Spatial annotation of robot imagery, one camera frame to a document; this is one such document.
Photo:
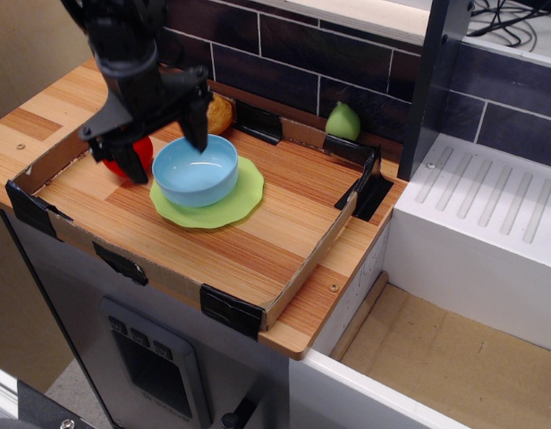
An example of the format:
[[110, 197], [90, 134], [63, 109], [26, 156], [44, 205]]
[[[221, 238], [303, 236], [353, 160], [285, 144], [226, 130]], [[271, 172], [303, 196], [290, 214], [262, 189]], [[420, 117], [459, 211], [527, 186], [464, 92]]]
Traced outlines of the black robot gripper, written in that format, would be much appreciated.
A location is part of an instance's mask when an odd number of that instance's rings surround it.
[[105, 79], [105, 105], [80, 131], [93, 157], [114, 160], [135, 184], [147, 184], [133, 144], [177, 122], [200, 153], [208, 146], [208, 71], [166, 64], [159, 52], [164, 38], [164, 1], [65, 1], [88, 40]]

